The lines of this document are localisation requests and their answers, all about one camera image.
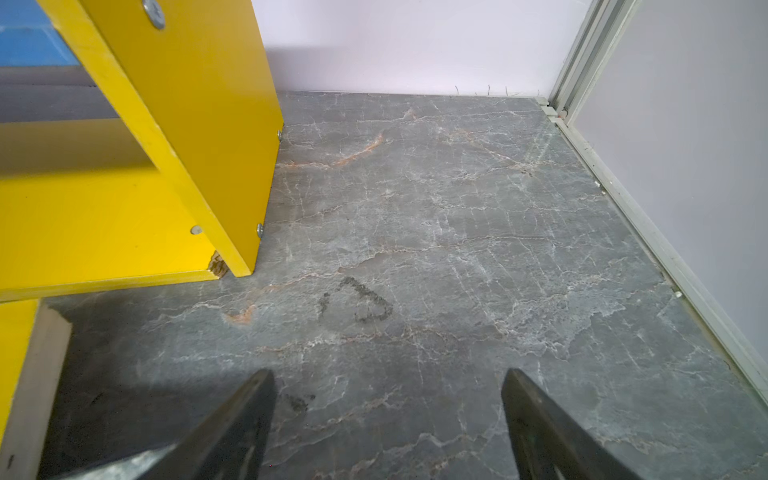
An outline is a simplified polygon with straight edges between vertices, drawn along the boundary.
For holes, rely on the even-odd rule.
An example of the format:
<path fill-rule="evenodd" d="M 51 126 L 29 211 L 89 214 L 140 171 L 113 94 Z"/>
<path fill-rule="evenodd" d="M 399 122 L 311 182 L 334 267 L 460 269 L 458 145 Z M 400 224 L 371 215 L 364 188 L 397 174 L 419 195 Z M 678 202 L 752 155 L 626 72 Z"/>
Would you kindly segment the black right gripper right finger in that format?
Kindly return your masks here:
<path fill-rule="evenodd" d="M 521 479 L 636 479 L 520 369 L 507 371 L 501 398 Z"/>

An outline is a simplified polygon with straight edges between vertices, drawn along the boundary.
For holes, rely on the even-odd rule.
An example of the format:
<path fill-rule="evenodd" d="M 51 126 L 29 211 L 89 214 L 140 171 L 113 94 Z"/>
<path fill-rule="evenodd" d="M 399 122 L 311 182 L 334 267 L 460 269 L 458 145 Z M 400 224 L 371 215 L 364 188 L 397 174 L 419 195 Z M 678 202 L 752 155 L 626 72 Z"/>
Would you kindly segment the yellow wooden bookshelf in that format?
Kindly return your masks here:
<path fill-rule="evenodd" d="M 1 440 L 42 439 L 70 328 L 48 297 L 248 276 L 284 120 L 248 1 L 44 1 L 113 110 L 1 99 Z"/>

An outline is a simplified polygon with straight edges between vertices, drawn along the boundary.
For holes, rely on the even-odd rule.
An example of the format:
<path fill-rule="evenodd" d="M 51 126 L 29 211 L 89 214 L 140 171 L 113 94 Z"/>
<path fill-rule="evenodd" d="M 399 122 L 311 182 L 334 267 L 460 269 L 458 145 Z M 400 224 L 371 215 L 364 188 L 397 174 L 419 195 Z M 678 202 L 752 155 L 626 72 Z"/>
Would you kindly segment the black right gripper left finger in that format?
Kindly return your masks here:
<path fill-rule="evenodd" d="M 262 369 L 167 455 L 143 479 L 256 479 L 275 411 L 274 373 Z"/>

